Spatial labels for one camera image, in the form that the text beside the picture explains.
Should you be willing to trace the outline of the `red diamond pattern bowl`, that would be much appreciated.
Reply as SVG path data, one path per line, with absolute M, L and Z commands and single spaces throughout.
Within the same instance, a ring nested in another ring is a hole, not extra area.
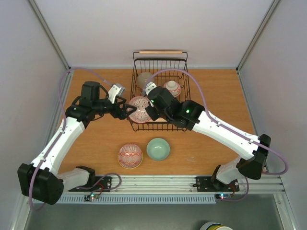
M 146 111 L 149 100 L 144 96 L 136 96 L 129 101 L 129 105 L 136 107 L 136 111 L 129 115 L 129 119 L 135 123 L 142 124 L 150 121 L 150 116 Z

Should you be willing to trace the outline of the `orange floral white bowl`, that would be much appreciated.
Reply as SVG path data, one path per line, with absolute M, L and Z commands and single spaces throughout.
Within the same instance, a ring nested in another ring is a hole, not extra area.
M 163 87 L 168 89 L 174 97 L 178 97 L 181 94 L 181 86 L 176 81 L 167 81 Z

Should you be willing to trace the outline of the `beige leaf pattern bowl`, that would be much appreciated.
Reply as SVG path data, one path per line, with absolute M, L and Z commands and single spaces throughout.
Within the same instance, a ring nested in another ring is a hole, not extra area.
M 152 73 L 150 72 L 142 72 L 137 77 L 137 87 L 138 88 L 146 88 L 146 86 L 152 82 L 154 82 L 154 79 L 148 82 L 149 78 L 152 76 Z

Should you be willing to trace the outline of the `black wire dish rack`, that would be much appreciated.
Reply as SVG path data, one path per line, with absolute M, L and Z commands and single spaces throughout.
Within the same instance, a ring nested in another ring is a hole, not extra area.
M 130 97 L 144 95 L 141 86 L 137 84 L 138 77 L 149 72 L 154 74 L 153 82 L 158 88 L 150 93 L 150 112 L 155 116 L 160 115 L 155 120 L 139 124 L 128 119 L 133 131 L 186 131 L 185 127 L 176 127 L 167 119 L 174 118 L 175 109 L 180 103 L 191 99 L 189 76 L 182 71 L 188 71 L 188 53 L 177 50 L 140 50 L 133 52 L 133 72 L 131 80 Z M 164 84 L 168 81 L 175 81 L 179 84 L 180 94 L 172 96 L 164 89 Z

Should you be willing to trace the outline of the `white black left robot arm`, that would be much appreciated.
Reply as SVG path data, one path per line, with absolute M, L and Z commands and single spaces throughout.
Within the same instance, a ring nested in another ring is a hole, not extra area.
M 33 200 L 53 205 L 63 192 L 71 189 L 93 190 L 98 184 L 95 170 L 77 166 L 70 172 L 59 173 L 59 168 L 75 140 L 85 131 L 89 123 L 105 114 L 113 118 L 126 119 L 136 107 L 126 103 L 122 97 L 125 88 L 120 84 L 106 90 L 100 83 L 86 81 L 64 113 L 64 118 L 49 143 L 30 164 L 21 164 L 17 170 L 22 194 Z

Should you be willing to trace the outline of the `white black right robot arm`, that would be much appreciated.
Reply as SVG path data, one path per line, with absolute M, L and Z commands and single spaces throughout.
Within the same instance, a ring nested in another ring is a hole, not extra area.
M 146 112 L 153 121 L 161 117 L 176 127 L 211 137 L 238 154 L 233 161 L 215 168 L 210 179 L 215 190 L 222 190 L 241 177 L 261 178 L 271 143 L 269 136 L 258 137 L 229 124 L 224 125 L 204 106 L 192 100 L 180 102 L 168 89 L 155 84 L 147 86 L 145 94 L 149 100 Z

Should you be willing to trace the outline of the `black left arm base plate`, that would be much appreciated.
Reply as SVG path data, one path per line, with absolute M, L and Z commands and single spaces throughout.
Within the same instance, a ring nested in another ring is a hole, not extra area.
M 100 180 L 97 183 L 97 181 L 100 178 L 101 177 L 98 177 L 98 176 L 95 177 L 95 181 L 94 181 L 95 182 L 95 186 L 93 186 L 90 189 L 73 188 L 73 189 L 69 190 L 69 192 L 92 192 L 94 190 L 100 191 L 102 188 L 104 188 L 104 189 L 111 188 L 111 185 L 112 185 L 112 177 L 111 176 L 106 176 L 105 178 L 103 178 L 102 180 Z

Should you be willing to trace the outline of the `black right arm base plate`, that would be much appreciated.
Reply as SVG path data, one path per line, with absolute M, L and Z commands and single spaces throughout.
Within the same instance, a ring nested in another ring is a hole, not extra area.
M 240 188 L 237 180 L 233 180 L 230 184 L 223 184 L 218 180 L 212 182 L 210 176 L 197 176 L 195 183 L 192 185 L 197 188 L 198 192 L 239 192 Z

